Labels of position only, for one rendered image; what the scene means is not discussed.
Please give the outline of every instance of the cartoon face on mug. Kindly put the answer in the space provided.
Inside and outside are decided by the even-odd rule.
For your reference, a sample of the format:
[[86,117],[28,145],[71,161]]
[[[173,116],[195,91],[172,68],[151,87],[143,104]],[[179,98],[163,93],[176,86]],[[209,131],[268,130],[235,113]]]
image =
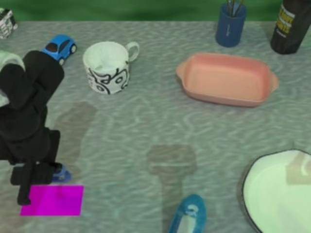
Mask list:
[[128,85],[129,62],[125,61],[123,69],[116,68],[114,73],[100,74],[90,68],[87,69],[89,84],[103,94],[115,94],[121,92]]

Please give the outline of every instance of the black drawing on mug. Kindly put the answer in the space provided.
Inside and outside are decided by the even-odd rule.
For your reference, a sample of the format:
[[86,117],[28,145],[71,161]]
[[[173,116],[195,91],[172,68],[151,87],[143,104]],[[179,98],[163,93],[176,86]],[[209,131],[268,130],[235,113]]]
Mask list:
[[107,87],[109,84],[111,84],[111,81],[114,80],[115,84],[121,85],[121,90],[126,88],[127,82],[128,82],[128,65],[129,62],[126,61],[126,68],[122,69],[120,71],[119,68],[116,69],[114,75],[110,74],[98,74],[97,72],[88,69],[88,76],[93,79],[92,81],[96,84],[97,89],[100,92],[106,92],[107,94],[110,94],[110,90]]

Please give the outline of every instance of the blue toy car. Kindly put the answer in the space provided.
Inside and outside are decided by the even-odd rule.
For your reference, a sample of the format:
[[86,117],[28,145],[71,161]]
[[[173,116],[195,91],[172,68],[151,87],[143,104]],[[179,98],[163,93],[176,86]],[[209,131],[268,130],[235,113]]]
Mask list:
[[77,50],[73,39],[67,35],[57,35],[55,36],[47,46],[42,50],[42,52],[51,56],[59,62],[62,66],[66,59]]

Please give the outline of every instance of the blue cup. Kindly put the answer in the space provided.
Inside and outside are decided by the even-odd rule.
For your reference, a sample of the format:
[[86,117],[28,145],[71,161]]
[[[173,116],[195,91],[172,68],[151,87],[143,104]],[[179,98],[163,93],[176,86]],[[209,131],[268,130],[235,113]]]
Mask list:
[[[233,7],[235,14],[239,3],[236,2]],[[234,47],[239,44],[246,18],[247,9],[243,4],[235,17],[231,17],[228,12],[227,4],[220,8],[219,20],[216,32],[216,41],[224,47]]]

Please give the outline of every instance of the bottle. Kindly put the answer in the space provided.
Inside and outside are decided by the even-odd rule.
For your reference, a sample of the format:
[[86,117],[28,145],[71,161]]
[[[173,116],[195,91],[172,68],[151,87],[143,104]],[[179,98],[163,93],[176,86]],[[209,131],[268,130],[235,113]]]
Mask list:
[[296,53],[311,24],[311,0],[283,0],[271,48],[279,54]]

